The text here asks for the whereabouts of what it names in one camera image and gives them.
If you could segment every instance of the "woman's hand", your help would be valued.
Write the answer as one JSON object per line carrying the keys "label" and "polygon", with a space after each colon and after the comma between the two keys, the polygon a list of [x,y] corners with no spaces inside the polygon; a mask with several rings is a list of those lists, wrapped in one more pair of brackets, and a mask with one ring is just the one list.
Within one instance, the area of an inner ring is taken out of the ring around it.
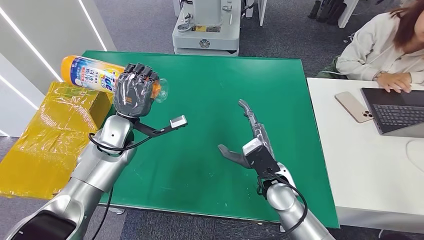
{"label": "woman's hand", "polygon": [[411,92],[411,75],[407,73],[382,73],[377,78],[378,84],[383,87],[388,93],[390,89],[400,93],[401,90],[405,93]]}

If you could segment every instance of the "green table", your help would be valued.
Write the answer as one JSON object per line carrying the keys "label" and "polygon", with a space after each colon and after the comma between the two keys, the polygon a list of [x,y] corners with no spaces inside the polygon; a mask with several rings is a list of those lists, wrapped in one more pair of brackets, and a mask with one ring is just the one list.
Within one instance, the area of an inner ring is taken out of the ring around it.
{"label": "green table", "polygon": [[[252,139],[238,100],[263,123],[275,157],[290,170],[309,208],[327,227],[339,222],[302,63],[299,59],[86,51],[125,66],[143,63],[169,83],[169,96],[142,122],[154,128],[185,115],[188,126],[140,146],[114,186],[112,204],[226,218],[278,222],[257,195],[256,172],[221,156]],[[145,138],[135,133],[135,140]],[[102,202],[107,201],[107,194]]]}

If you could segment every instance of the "light strip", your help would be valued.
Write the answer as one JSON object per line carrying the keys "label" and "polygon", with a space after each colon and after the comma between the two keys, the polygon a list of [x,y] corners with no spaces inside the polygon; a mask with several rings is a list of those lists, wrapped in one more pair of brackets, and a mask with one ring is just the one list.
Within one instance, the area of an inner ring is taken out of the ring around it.
{"label": "light strip", "polygon": [[88,21],[90,22],[91,27],[94,30],[95,35],[97,36],[98,40],[100,41],[101,46],[103,47],[103,49],[107,52],[108,50],[106,49],[105,44],[103,43],[102,38],[100,37],[99,32],[97,31],[96,27],[94,26],[94,23],[92,21],[92,18],[89,15],[89,12],[87,11],[86,7],[84,6],[83,0],[78,0],[79,4],[81,5],[82,10],[85,13],[85,16],[87,16]]}
{"label": "light strip", "polygon": [[30,101],[26,96],[24,96],[18,89],[16,89],[12,84],[10,84],[2,75],[0,75],[0,80],[5,83],[9,88],[11,88],[16,94],[18,94],[21,98],[23,98],[29,105],[31,105],[36,110],[39,109],[32,101]]}
{"label": "light strip", "polygon": [[10,137],[10,135],[9,134],[7,134],[7,133],[5,133],[4,131],[2,131],[2,130],[0,130],[0,134],[3,134],[4,136],[6,136],[6,137]]}
{"label": "light strip", "polygon": [[62,78],[55,72],[55,70],[50,66],[50,64],[44,59],[43,56],[39,53],[39,51],[31,44],[26,36],[19,30],[19,28],[14,24],[14,22],[10,19],[10,17],[6,14],[5,11],[0,7],[0,14],[9,23],[9,25],[13,28],[13,30],[19,35],[19,37],[28,45],[28,47],[37,55],[37,57],[41,60],[41,62],[48,68],[48,70],[54,75],[54,77],[59,81],[63,82]]}

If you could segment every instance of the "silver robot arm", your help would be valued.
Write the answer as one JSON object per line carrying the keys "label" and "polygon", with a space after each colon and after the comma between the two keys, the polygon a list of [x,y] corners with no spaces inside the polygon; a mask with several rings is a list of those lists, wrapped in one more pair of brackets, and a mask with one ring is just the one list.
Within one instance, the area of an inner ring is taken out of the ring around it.
{"label": "silver robot arm", "polygon": [[244,109],[253,133],[253,140],[242,147],[242,154],[229,151],[224,145],[218,148],[221,154],[258,174],[258,191],[276,211],[282,228],[293,240],[334,240],[333,236],[298,199],[295,183],[289,170],[275,160],[274,152],[263,124],[244,100],[238,104]]}
{"label": "silver robot arm", "polygon": [[[184,115],[156,130],[140,123],[152,106],[152,84],[157,73],[142,64],[128,64],[115,90],[116,115],[107,118],[102,129],[90,133],[90,142],[77,158],[66,186],[33,214],[18,222],[6,240],[82,240],[103,193],[113,188],[130,163],[137,146],[187,125]],[[133,130],[148,137],[134,144]]]}

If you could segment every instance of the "rose gold phone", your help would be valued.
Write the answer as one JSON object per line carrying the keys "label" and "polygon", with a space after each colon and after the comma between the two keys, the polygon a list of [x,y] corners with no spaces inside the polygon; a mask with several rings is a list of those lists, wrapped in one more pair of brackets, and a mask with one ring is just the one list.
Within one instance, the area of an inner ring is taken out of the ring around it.
{"label": "rose gold phone", "polygon": [[371,112],[352,93],[345,91],[336,94],[334,97],[358,123],[361,124],[374,118]]}

